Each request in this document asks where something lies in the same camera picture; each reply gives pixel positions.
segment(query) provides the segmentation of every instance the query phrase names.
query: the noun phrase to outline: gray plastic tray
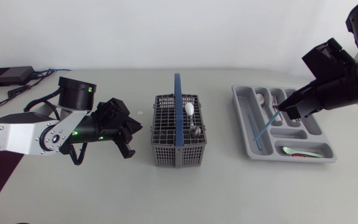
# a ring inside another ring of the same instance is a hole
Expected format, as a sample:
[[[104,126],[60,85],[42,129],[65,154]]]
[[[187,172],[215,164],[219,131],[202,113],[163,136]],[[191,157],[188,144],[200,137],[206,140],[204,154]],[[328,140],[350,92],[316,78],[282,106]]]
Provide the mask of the gray plastic tray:
[[[258,148],[254,141],[255,136],[252,132],[250,119],[258,133],[275,113],[272,106],[272,95],[277,97],[278,104],[280,104],[295,91],[294,89],[234,85],[232,90],[246,153],[250,159],[293,162],[336,161],[336,155],[313,115],[296,121],[290,120],[286,112],[281,112],[283,119],[276,118],[267,128],[260,137],[262,150]],[[261,93],[265,98],[263,108],[256,99],[257,93]],[[296,151],[315,152],[323,155],[324,158],[288,155],[283,151],[283,146]]]

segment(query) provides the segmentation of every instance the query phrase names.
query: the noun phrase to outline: green utensil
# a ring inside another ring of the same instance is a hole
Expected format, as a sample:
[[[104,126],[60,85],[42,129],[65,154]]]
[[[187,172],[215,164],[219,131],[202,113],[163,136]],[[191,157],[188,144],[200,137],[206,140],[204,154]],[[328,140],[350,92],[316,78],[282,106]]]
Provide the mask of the green utensil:
[[[314,156],[314,157],[318,157],[318,158],[324,158],[323,155],[317,154],[317,153],[313,153],[313,152],[302,152],[302,151],[296,151],[291,149],[290,147],[283,147],[283,151],[289,155],[292,154],[301,154],[301,155],[307,155],[307,156]]]

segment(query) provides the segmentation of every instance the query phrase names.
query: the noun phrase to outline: utensil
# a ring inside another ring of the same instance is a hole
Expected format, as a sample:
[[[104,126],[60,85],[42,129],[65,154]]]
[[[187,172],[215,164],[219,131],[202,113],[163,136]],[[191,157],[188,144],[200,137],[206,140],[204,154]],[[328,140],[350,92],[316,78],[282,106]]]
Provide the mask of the utensil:
[[[272,95],[272,106],[273,106],[273,109],[274,109],[274,112],[277,113],[278,111],[278,101],[277,101],[277,96],[276,95]],[[280,113],[280,118],[278,119],[279,121],[283,121],[284,118],[283,116],[281,115]]]
[[[313,152],[302,152],[302,151],[296,151],[291,149],[290,147],[283,147],[283,151],[289,155],[292,154],[301,154],[301,155],[307,155],[307,156],[313,156],[313,157],[318,157],[318,158],[324,158],[323,155],[317,154],[317,153],[313,153]]]
[[[249,123],[251,124],[252,132],[254,133],[254,136],[256,137],[256,129],[255,129],[255,126],[251,120],[251,116],[249,114],[248,114],[248,119],[249,119]],[[258,145],[258,149],[262,150],[262,146],[260,145],[259,139],[256,140],[256,144]]]
[[[266,114],[265,108],[264,108],[264,104],[265,104],[265,97],[261,94],[261,93],[257,93],[256,94],[256,99],[260,105],[260,107],[262,107],[262,111],[264,112],[264,115],[267,119],[269,119],[269,117]]]
[[[185,111],[187,116],[190,119],[190,136],[193,138],[198,138],[201,134],[201,128],[193,123],[193,114],[194,114],[194,106],[192,103],[185,104]]]
[[[270,121],[268,121],[268,123],[264,126],[264,128],[262,128],[262,130],[259,132],[258,135],[256,135],[256,137],[254,138],[254,141],[258,141],[259,137],[267,130],[267,128],[273,123],[274,119],[276,119],[276,117],[280,114],[281,111],[276,112],[273,115],[273,118],[270,119]]]

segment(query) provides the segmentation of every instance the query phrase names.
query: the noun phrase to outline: gray wire basket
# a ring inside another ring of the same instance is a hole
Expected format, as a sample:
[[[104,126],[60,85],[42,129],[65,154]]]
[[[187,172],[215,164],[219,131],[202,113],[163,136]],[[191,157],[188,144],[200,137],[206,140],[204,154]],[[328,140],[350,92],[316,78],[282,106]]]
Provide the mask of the gray wire basket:
[[[190,134],[191,120],[185,112],[186,103],[192,103],[194,106],[193,122],[201,129],[201,134],[197,138]],[[191,167],[201,165],[206,136],[198,96],[181,94],[180,107],[182,119],[177,119],[175,95],[155,97],[151,145],[156,166]],[[183,137],[178,139],[176,133],[178,127],[181,126],[179,122],[183,122],[182,133],[179,134],[179,137]]]

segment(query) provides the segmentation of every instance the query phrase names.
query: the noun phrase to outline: spoon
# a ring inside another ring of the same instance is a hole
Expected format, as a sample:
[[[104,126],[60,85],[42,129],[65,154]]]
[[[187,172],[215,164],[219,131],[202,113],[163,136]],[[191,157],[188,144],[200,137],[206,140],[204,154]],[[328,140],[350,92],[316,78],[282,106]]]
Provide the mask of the spoon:
[[[307,156],[314,156],[314,157],[318,157],[318,158],[324,158],[323,155],[317,154],[317,153],[313,153],[313,152],[301,152],[301,151],[296,151],[291,149],[290,147],[283,147],[283,151],[289,155],[292,154],[302,154],[302,155],[307,155]]]
[[[266,114],[266,111],[264,109],[264,104],[265,104],[265,98],[261,93],[257,93],[256,94],[256,100],[258,101],[258,103],[260,104],[260,107],[262,107],[262,111],[264,112],[264,115],[267,119],[269,119],[269,117]]]
[[[198,138],[201,134],[201,128],[199,126],[195,126],[193,123],[193,114],[194,114],[194,106],[192,103],[185,104],[185,110],[187,116],[190,118],[190,136],[193,138]]]

